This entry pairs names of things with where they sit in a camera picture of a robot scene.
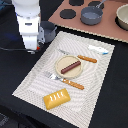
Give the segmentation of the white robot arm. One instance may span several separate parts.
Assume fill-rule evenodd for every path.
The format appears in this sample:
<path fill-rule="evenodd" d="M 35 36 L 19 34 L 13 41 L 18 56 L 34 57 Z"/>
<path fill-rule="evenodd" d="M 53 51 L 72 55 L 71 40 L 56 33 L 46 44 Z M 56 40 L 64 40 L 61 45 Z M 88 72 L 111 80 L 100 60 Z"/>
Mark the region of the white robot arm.
<path fill-rule="evenodd" d="M 39 0 L 11 0 L 15 8 L 19 33 L 22 36 L 25 49 L 35 53 L 45 42 L 44 30 L 41 24 Z"/>

